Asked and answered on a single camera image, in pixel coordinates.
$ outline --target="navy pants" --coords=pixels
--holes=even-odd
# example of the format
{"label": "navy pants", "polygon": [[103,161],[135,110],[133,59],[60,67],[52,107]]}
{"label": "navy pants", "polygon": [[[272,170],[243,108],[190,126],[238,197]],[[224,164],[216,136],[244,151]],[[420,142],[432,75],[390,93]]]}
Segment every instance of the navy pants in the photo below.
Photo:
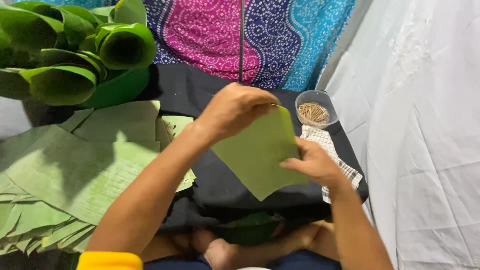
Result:
{"label": "navy pants", "polygon": [[[293,252],[269,263],[271,270],[341,270],[340,263],[309,250]],[[167,257],[144,264],[144,270],[211,270],[203,255],[196,260]]]}

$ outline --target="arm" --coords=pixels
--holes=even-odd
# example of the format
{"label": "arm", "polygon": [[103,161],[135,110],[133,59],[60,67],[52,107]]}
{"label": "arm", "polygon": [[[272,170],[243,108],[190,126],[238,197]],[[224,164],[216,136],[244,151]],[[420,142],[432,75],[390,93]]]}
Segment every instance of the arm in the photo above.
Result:
{"label": "arm", "polygon": [[180,181],[200,155],[239,133],[278,99],[267,91],[230,84],[189,124],[108,208],[87,251],[140,255],[166,217]]}
{"label": "arm", "polygon": [[335,239],[345,270],[392,270],[393,266],[378,232],[370,225],[361,200],[340,168],[315,143],[297,138],[303,160],[289,159],[280,165],[310,176],[330,190]]}

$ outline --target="yellow sleeve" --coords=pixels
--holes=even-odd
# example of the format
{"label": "yellow sleeve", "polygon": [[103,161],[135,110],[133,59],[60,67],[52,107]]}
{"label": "yellow sleeve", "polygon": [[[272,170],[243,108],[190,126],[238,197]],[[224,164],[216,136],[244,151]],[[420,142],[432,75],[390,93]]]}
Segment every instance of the yellow sleeve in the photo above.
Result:
{"label": "yellow sleeve", "polygon": [[140,257],[132,253],[89,251],[80,255],[77,270],[143,270]]}

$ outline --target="clear plastic bowl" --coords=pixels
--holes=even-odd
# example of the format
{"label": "clear plastic bowl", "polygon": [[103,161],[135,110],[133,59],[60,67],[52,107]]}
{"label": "clear plastic bowl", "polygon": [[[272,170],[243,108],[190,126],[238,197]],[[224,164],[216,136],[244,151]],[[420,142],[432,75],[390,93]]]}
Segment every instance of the clear plastic bowl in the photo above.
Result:
{"label": "clear plastic bowl", "polygon": [[[299,106],[303,103],[308,103],[308,102],[318,103],[320,104],[320,106],[324,107],[327,110],[327,112],[330,114],[330,119],[328,120],[327,124],[320,124],[320,123],[309,121],[300,114]],[[317,90],[305,91],[301,93],[295,100],[297,117],[302,124],[324,129],[330,126],[331,124],[335,124],[336,122],[338,122],[338,115],[337,115],[337,111],[334,108],[334,104],[336,104],[335,100],[324,91],[317,91]]]}

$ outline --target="plastic container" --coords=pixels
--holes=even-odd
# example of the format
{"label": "plastic container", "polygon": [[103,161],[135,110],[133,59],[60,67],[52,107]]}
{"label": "plastic container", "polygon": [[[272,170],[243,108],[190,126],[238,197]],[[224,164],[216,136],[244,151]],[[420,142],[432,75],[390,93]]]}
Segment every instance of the plastic container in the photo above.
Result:
{"label": "plastic container", "polygon": [[[300,114],[299,106],[303,103],[308,103],[308,102],[318,103],[318,104],[320,104],[320,106],[324,107],[327,110],[327,112],[330,114],[330,118],[329,118],[327,124],[320,124],[320,123],[315,123],[315,122],[309,121]],[[305,92],[301,93],[297,97],[297,99],[295,100],[295,108],[297,110],[297,117],[302,124],[306,124],[306,125],[310,125],[310,126],[314,126],[314,127],[324,129],[324,128],[338,122],[338,115],[337,115],[337,111],[335,110],[334,104],[336,104],[335,100],[324,91],[317,91],[317,90],[305,91]]]}
{"label": "plastic container", "polygon": [[130,102],[145,89],[149,79],[148,68],[128,70],[113,80],[98,85],[93,95],[78,106],[101,109]]}

